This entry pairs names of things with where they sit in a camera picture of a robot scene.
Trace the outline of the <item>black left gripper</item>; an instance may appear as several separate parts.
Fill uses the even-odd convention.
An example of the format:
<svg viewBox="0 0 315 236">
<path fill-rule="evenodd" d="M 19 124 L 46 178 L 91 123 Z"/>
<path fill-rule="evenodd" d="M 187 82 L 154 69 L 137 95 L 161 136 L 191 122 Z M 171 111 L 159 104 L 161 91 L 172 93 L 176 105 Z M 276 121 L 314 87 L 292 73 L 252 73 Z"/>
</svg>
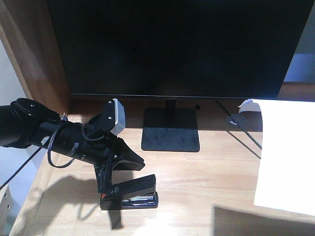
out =
<svg viewBox="0 0 315 236">
<path fill-rule="evenodd" d="M 94 165 L 98 193 L 112 191 L 113 171 L 140 171 L 144 159 L 136 154 L 123 139 L 101 129 L 101 115 L 81 124 L 60 120 L 57 124 L 42 123 L 36 131 L 36 145 L 47 150 L 48 163 L 55 168 L 66 168 L 77 159 Z M 71 158 L 63 165 L 52 161 L 51 152 Z"/>
</svg>

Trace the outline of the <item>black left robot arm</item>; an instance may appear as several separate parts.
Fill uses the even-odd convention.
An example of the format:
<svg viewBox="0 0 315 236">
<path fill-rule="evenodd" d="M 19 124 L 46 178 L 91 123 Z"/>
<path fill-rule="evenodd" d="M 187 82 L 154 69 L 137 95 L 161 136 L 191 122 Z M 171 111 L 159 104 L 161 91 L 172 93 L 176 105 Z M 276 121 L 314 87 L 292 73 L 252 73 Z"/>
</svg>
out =
<svg viewBox="0 0 315 236">
<path fill-rule="evenodd" d="M 98 191 L 108 194 L 113 170 L 140 171 L 145 166 L 144 159 L 118 137 L 125 126 L 125 109 L 116 98 L 85 124 L 70 122 L 37 101 L 19 98 L 0 108 L 0 145 L 34 145 L 92 164 Z"/>
</svg>

